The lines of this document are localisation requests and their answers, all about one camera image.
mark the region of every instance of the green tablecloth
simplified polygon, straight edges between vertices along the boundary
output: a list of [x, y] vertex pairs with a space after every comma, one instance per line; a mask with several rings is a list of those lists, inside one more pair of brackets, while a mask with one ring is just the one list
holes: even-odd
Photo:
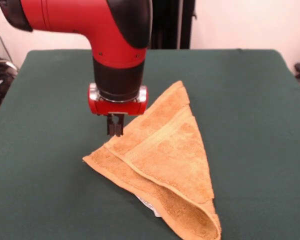
[[[85, 163], [88, 50], [33, 51], [0, 108], [0, 240], [178, 239]], [[300, 240], [300, 87], [268, 50], [150, 50], [150, 104], [182, 80], [206, 147], [223, 240]]]

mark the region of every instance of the white tag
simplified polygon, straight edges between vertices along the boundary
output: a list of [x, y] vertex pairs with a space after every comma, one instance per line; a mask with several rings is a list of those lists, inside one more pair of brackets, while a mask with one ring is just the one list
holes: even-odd
[[141, 197], [137, 196], [136, 197], [149, 209], [151, 209], [154, 212], [154, 215], [157, 218], [161, 218], [160, 213], [157, 212], [157, 210], [154, 208], [154, 206], [152, 206], [150, 203], [148, 203], [147, 201], [143, 200]]

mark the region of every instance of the towel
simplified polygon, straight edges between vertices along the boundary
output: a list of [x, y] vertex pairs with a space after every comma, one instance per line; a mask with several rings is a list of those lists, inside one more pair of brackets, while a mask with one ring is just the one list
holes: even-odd
[[182, 81], [83, 161], [151, 204], [180, 238], [221, 239], [205, 147]]

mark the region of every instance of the white wall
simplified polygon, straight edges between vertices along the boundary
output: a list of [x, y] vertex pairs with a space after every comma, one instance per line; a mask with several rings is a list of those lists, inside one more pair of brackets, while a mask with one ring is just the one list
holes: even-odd
[[300, 0], [196, 0], [192, 49], [275, 49], [300, 62]]
[[[21, 66], [26, 55], [31, 50], [43, 49], [90, 49], [88, 40], [78, 34], [34, 31], [21, 31], [12, 27], [5, 19], [0, 9], [0, 35], [10, 52], [13, 62]], [[7, 55], [0, 45], [0, 56]]]
[[[196, 13], [192, 49], [276, 49], [291, 70], [300, 61], [300, 0], [196, 0]], [[18, 66], [33, 49], [90, 48], [80, 35], [17, 30], [1, 10], [0, 34]]]

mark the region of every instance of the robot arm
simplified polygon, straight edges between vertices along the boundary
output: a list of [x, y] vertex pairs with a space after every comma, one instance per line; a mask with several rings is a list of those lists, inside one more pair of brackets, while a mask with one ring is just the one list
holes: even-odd
[[[152, 0], [0, 0], [0, 7], [17, 29], [78, 33], [89, 40], [94, 83], [88, 103], [93, 114], [107, 116], [108, 135], [123, 134], [125, 114], [144, 113]], [[117, 123], [112, 116], [119, 118]]]

